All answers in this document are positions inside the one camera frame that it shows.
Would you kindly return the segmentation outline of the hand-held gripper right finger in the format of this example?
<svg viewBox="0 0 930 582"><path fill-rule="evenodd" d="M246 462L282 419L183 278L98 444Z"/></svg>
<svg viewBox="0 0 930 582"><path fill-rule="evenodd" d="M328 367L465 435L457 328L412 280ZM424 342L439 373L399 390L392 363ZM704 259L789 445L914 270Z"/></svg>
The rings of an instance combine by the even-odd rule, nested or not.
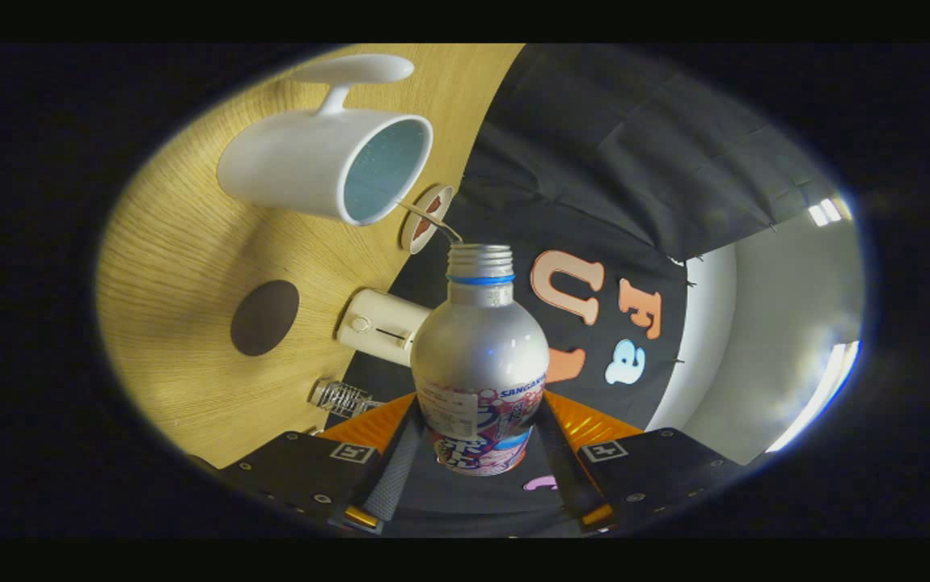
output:
<svg viewBox="0 0 930 582"><path fill-rule="evenodd" d="M744 466L679 428L643 432L563 395L543 395L535 430L584 534L639 533L745 476Z"/></svg>

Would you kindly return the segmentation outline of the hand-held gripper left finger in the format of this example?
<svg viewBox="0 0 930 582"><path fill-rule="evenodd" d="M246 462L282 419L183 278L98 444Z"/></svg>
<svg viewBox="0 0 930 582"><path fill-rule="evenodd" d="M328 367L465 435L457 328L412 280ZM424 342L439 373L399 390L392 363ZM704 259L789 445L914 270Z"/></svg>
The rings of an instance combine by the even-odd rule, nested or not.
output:
<svg viewBox="0 0 930 582"><path fill-rule="evenodd" d="M414 395L316 435L288 431L218 469L225 485L326 534L382 534L425 422Z"/></svg>

